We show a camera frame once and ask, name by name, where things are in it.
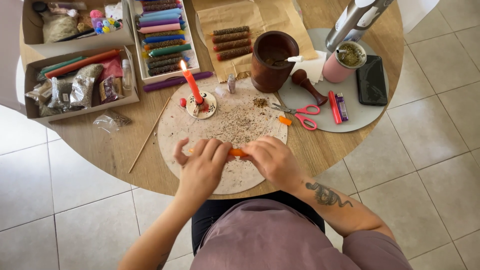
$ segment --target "green candle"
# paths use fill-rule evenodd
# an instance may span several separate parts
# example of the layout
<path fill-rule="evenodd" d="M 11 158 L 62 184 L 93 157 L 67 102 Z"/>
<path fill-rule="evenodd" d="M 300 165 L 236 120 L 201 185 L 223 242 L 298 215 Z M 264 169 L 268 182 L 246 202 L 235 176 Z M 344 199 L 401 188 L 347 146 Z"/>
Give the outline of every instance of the green candle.
<path fill-rule="evenodd" d="M 80 57 L 77 57 L 77 58 L 75 58 L 75 59 L 72 59 L 72 60 L 69 60 L 69 61 L 65 61 L 65 62 L 62 62 L 62 63 L 60 63 L 60 64 L 53 65 L 53 66 L 51 66 L 51 67 L 49 67 L 49 68 L 44 68 L 44 69 L 42 69 L 42 71 L 40 71 L 40 74 L 45 75 L 45 73 L 47 73 L 47 72 L 50 72 L 50 71 L 52 71 L 52 70 L 59 69 L 59 68 L 64 67 L 64 66 L 66 66 L 66 65 L 73 64 L 73 63 L 78 62 L 78 61 L 83 60 L 83 59 L 86 59 L 86 57 L 85 57 L 85 56 L 80 56 Z"/>
<path fill-rule="evenodd" d="M 180 52 L 188 49 L 192 49 L 190 44 L 183 44 L 183 45 L 173 46 L 168 48 L 155 49 L 155 50 L 152 50 L 148 55 L 150 55 L 150 57 L 155 57 L 155 56 L 170 54 L 174 52 Z"/>

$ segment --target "black phone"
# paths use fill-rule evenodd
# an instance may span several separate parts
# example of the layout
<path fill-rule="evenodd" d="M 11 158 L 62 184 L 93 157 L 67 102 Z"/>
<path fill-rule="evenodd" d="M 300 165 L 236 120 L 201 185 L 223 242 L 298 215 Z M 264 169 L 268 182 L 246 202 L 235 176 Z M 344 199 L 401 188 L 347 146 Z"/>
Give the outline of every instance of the black phone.
<path fill-rule="evenodd" d="M 380 56 L 367 55 L 365 64 L 357 69 L 357 87 L 360 104 L 387 105 L 384 65 Z"/>

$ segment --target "red candle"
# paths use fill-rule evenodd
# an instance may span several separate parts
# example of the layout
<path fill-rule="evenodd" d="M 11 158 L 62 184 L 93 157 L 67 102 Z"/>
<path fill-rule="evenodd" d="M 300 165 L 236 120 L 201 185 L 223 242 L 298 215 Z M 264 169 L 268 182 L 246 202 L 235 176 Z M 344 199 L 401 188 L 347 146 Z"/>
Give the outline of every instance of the red candle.
<path fill-rule="evenodd" d="M 202 98 L 202 96 L 200 96 L 200 91 L 198 91 L 198 86 L 197 86 L 197 83 L 195 82 L 195 79 L 192 73 L 189 70 L 187 70 L 187 67 L 185 66 L 185 62 L 183 60 L 180 61 L 180 66 L 183 70 L 183 76 L 185 77 L 185 79 L 187 79 L 188 85 L 192 90 L 193 97 L 195 98 L 195 102 L 197 102 L 198 105 L 202 104 L 204 102 L 204 99 Z"/>

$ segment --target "white tile floor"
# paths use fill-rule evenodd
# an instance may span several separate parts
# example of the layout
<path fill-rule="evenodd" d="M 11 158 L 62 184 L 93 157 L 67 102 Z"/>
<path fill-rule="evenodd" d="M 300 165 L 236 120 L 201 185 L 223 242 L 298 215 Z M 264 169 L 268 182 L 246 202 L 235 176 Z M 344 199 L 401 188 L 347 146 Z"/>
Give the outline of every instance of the white tile floor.
<path fill-rule="evenodd" d="M 405 35 L 387 113 L 316 177 L 378 213 L 415 270 L 480 269 L 478 14 L 478 0 L 441 0 Z M 106 174 L 10 109 L 0 115 L 0 270 L 114 269 L 172 197 Z M 164 269 L 189 268 L 190 233 Z M 328 226 L 327 236 L 341 248 Z"/>

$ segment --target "candle flame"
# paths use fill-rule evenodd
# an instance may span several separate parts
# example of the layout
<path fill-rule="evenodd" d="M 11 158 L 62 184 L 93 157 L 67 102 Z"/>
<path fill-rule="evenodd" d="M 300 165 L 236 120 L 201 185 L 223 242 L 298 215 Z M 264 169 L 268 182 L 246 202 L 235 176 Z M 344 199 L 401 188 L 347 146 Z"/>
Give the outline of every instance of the candle flame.
<path fill-rule="evenodd" d="M 187 71 L 187 67 L 185 66 L 185 62 L 183 60 L 180 61 L 180 66 L 183 71 Z"/>

